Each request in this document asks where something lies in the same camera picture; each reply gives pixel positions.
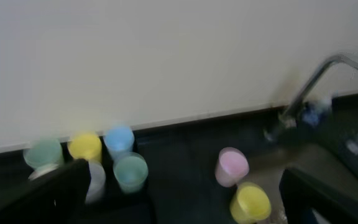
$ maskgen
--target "wall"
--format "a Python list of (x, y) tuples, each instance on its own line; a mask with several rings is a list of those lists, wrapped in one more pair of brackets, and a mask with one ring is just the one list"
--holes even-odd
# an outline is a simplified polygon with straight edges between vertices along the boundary
[[(0, 0), (0, 149), (279, 105), (338, 50), (358, 0)], [(348, 91), (338, 66), (314, 93)]]

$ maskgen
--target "stainless steel sink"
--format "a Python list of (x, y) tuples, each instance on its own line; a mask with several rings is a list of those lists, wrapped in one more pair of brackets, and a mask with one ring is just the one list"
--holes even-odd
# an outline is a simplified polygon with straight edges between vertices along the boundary
[(357, 195), (358, 180), (336, 157), (319, 145), (276, 148), (269, 153), (248, 157), (250, 172), (244, 178), (260, 185), (272, 203), (270, 223), (286, 223), (279, 184), (286, 167), (297, 167), (343, 194)]

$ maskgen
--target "faucet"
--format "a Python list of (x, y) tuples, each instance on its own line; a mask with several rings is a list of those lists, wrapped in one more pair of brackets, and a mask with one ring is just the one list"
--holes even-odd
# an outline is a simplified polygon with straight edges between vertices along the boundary
[(296, 116), (302, 108), (303, 100), (311, 89), (317, 84), (323, 74), (337, 63), (346, 65), (358, 70), (358, 57), (349, 53), (339, 53), (328, 57), (314, 71), (309, 80), (305, 83), (296, 97), (291, 101), (285, 111), (278, 116), (279, 123), (270, 130), (265, 130), (265, 137), (268, 141), (275, 141), (276, 138), (286, 129), (296, 126)]

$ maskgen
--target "pink cup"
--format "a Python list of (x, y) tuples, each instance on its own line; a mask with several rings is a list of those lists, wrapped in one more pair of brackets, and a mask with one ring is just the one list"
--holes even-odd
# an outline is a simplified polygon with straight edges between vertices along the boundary
[(219, 153), (215, 177), (223, 187), (231, 187), (248, 174), (246, 157), (238, 149), (226, 147)]

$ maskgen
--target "plastic cup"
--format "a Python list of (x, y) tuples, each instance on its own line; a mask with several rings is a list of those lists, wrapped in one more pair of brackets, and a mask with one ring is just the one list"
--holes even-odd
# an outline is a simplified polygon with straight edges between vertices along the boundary
[(135, 136), (130, 127), (117, 126), (110, 129), (103, 140), (110, 156), (115, 160), (122, 154), (132, 152)]
[(258, 185), (244, 182), (239, 186), (230, 204), (230, 212), (237, 223), (262, 221), (272, 211), (270, 200)]
[(102, 161), (102, 142), (95, 133), (75, 136), (68, 145), (68, 152), (74, 159), (87, 161)]
[(238, 149), (226, 147), (219, 153), (215, 177), (223, 187), (231, 187), (248, 174), (246, 157)]
[(89, 183), (88, 193), (86, 193), (85, 203), (93, 203), (99, 200), (103, 196), (104, 183), (106, 182), (106, 173), (100, 163), (89, 161), (89, 172), (91, 182)]
[(147, 164), (138, 153), (128, 152), (114, 162), (114, 176), (119, 187), (125, 194), (130, 194), (142, 189), (149, 174)]
[(23, 152), (25, 163), (34, 170), (48, 164), (64, 164), (62, 147), (57, 139), (41, 139)]

